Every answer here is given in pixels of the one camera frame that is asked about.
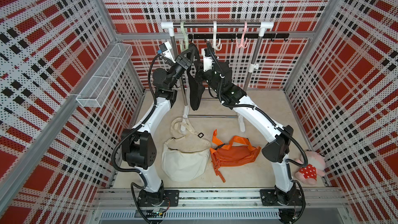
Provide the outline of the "black sling bag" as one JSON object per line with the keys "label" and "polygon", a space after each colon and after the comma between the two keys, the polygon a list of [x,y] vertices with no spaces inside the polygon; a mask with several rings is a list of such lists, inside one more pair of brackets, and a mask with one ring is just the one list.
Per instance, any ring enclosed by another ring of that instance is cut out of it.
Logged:
{"label": "black sling bag", "polygon": [[197,111],[200,107],[202,95],[205,91],[203,86],[203,77],[200,71],[203,70],[203,62],[200,61],[199,50],[195,44],[189,44],[190,53],[193,55],[193,65],[196,69],[195,77],[191,75],[191,68],[187,70],[188,82],[190,87],[190,105],[193,111]]}

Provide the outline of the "orange sling bag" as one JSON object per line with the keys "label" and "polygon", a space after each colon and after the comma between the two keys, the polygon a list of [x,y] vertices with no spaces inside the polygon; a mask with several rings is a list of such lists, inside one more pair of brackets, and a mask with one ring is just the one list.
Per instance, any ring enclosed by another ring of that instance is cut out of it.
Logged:
{"label": "orange sling bag", "polygon": [[260,154],[260,146],[252,146],[247,138],[241,136],[233,136],[226,144],[217,138],[218,132],[215,130],[212,134],[212,143],[215,148],[210,148],[210,156],[212,167],[215,174],[220,177],[222,182],[226,182],[222,173],[219,171],[221,167],[240,167],[256,161]]}

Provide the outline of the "cream sling bag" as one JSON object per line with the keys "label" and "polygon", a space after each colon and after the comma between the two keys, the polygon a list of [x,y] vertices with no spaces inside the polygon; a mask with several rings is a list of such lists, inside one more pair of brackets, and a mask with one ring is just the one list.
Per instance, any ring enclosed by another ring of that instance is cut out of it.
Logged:
{"label": "cream sling bag", "polygon": [[173,137],[163,144],[161,167],[164,173],[177,182],[201,176],[210,157],[211,142],[182,117],[172,121],[170,131]]}

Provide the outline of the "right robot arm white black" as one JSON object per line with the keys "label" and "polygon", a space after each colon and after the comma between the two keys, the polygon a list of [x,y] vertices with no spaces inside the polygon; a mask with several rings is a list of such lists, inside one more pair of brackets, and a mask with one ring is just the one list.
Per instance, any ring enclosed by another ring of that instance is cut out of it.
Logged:
{"label": "right robot arm white black", "polygon": [[202,50],[203,67],[197,70],[199,82],[206,82],[220,103],[248,120],[265,138],[263,156],[271,162],[275,176],[275,200],[288,205],[297,196],[298,181],[291,175],[290,165],[304,168],[308,157],[293,138],[293,129],[283,126],[259,108],[239,86],[232,83],[228,62],[220,62],[210,42]]}

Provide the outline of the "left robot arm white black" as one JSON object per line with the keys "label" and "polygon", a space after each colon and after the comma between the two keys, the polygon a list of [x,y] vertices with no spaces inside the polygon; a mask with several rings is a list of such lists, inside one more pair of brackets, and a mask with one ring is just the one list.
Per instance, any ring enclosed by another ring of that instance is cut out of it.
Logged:
{"label": "left robot arm white black", "polygon": [[166,200],[164,183],[154,166],[157,149],[152,134],[176,101],[174,86],[177,81],[198,58],[198,49],[192,46],[177,55],[168,70],[149,69],[147,80],[153,98],[152,108],[133,128],[122,131],[121,141],[113,150],[111,160],[115,170],[137,173],[143,182],[142,186],[131,184],[132,188],[140,190],[134,197],[136,206],[161,206]]}

